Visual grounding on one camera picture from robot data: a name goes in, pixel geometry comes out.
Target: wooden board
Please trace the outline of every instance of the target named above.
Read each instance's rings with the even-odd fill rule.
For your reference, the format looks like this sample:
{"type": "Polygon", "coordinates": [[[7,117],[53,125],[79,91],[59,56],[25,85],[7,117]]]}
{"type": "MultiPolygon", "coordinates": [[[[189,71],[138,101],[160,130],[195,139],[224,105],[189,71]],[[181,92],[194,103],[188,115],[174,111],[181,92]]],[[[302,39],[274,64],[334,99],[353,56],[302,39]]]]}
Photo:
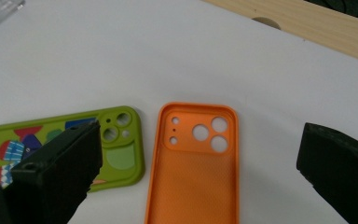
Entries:
{"type": "Polygon", "coordinates": [[[358,58],[358,19],[301,0],[204,0],[277,22],[281,30],[358,58]]]}

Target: black object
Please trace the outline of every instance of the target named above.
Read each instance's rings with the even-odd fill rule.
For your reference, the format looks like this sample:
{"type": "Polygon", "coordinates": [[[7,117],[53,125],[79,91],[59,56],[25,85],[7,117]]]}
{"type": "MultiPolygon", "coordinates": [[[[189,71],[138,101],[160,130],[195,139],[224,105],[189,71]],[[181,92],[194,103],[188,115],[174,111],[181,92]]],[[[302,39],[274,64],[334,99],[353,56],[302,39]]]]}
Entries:
{"type": "Polygon", "coordinates": [[[305,0],[358,18],[358,0],[305,0]]]}
{"type": "Polygon", "coordinates": [[[358,223],[358,141],[306,123],[297,170],[349,223],[358,223]]]}
{"type": "Polygon", "coordinates": [[[98,121],[67,129],[11,169],[0,224],[67,223],[102,165],[98,121]]]}

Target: camera cutout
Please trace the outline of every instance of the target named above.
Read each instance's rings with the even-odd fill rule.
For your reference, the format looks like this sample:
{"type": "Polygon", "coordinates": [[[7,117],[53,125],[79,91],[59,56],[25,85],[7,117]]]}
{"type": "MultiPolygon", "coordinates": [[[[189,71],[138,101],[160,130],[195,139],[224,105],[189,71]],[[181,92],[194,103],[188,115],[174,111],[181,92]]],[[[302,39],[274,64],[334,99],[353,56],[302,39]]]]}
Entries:
{"type": "Polygon", "coordinates": [[[227,150],[228,142],[223,136],[217,135],[212,138],[211,146],[213,151],[221,153],[227,150]]]}
{"type": "Polygon", "coordinates": [[[127,113],[121,113],[117,116],[117,124],[120,126],[126,126],[130,123],[131,117],[127,113]]]}
{"type": "Polygon", "coordinates": [[[221,118],[221,117],[216,117],[212,120],[212,128],[217,132],[217,133],[223,133],[227,130],[228,127],[228,123],[226,121],[226,119],[221,118]]]}
{"type": "Polygon", "coordinates": [[[103,139],[111,142],[117,138],[117,130],[113,128],[108,128],[103,132],[103,139]]]}
{"type": "Polygon", "coordinates": [[[121,134],[123,137],[129,137],[130,136],[130,131],[128,130],[124,130],[123,133],[121,134]]]}
{"type": "Polygon", "coordinates": [[[172,123],[173,123],[173,124],[178,124],[178,123],[179,123],[179,118],[173,117],[173,118],[172,118],[172,123]]]}
{"type": "Polygon", "coordinates": [[[206,140],[208,138],[208,135],[209,130],[203,124],[198,124],[193,128],[193,136],[199,141],[206,140]]]}
{"type": "Polygon", "coordinates": [[[178,143],[178,139],[177,139],[176,137],[171,137],[171,138],[170,138],[170,143],[171,143],[172,145],[176,145],[176,144],[178,143]]]}

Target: white surface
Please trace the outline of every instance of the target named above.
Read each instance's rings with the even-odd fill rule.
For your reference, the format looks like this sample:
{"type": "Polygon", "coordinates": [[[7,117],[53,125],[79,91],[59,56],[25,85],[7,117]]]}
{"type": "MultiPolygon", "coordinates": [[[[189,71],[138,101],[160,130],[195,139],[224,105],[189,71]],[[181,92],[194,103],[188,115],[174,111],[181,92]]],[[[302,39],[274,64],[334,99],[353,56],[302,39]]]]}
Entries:
{"type": "Polygon", "coordinates": [[[306,121],[358,139],[358,60],[201,1],[29,0],[0,25],[0,124],[139,109],[145,177],[71,223],[143,223],[159,109],[233,107],[241,223],[346,223],[296,169],[306,121]]]}

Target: cartoon print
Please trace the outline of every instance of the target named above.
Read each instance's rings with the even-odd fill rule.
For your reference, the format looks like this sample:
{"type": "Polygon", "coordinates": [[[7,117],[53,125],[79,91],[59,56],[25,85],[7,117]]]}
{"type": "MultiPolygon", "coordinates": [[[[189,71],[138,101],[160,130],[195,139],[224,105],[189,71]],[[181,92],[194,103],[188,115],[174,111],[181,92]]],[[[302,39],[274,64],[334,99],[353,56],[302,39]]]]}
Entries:
{"type": "MultiPolygon", "coordinates": [[[[95,118],[70,120],[64,123],[65,129],[71,128],[81,123],[94,121],[95,118]]],[[[20,138],[19,140],[6,140],[0,146],[0,160],[8,161],[9,164],[0,167],[0,185],[4,188],[12,182],[10,174],[11,168],[21,162],[21,160],[34,154],[42,147],[40,140],[36,134],[42,130],[43,126],[35,126],[30,128],[23,128],[13,130],[13,132],[20,138]]],[[[61,129],[55,129],[47,133],[47,142],[62,133],[61,129]]]]}
{"type": "Polygon", "coordinates": [[[25,145],[25,151],[22,154],[22,160],[31,156],[34,152],[36,152],[39,148],[42,147],[39,140],[33,134],[28,134],[22,140],[22,143],[25,145]]]}

